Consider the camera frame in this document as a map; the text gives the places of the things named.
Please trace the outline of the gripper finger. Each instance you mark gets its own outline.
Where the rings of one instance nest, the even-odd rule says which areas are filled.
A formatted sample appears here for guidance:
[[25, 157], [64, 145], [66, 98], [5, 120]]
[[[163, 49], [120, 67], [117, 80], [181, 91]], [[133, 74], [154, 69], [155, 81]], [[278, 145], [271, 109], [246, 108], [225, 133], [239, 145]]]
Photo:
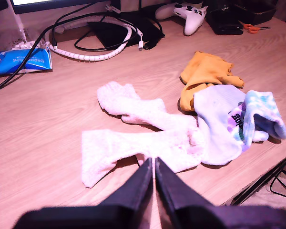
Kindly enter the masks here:
[[148, 158], [135, 173], [99, 206], [109, 207], [129, 215], [145, 212], [153, 192], [152, 159]]
[[212, 215], [212, 204], [185, 184], [159, 157], [155, 159], [156, 181], [164, 201], [179, 215]]

